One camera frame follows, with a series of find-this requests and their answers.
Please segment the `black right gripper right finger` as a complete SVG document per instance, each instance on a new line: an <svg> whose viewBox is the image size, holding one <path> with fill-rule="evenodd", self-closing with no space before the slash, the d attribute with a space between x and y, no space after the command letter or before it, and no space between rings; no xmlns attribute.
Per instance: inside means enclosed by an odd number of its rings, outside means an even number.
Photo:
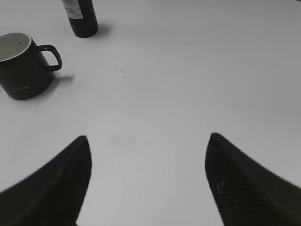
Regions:
<svg viewBox="0 0 301 226"><path fill-rule="evenodd" d="M207 144L205 172L225 226L301 224L301 189L216 132Z"/></svg>

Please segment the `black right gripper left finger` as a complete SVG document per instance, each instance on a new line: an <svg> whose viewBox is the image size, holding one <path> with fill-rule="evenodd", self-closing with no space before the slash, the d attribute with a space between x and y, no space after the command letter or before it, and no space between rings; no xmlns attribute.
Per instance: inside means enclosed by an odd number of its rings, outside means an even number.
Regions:
<svg viewBox="0 0 301 226"><path fill-rule="evenodd" d="M91 151L79 136L43 167L0 193L2 226L75 226L91 179Z"/></svg>

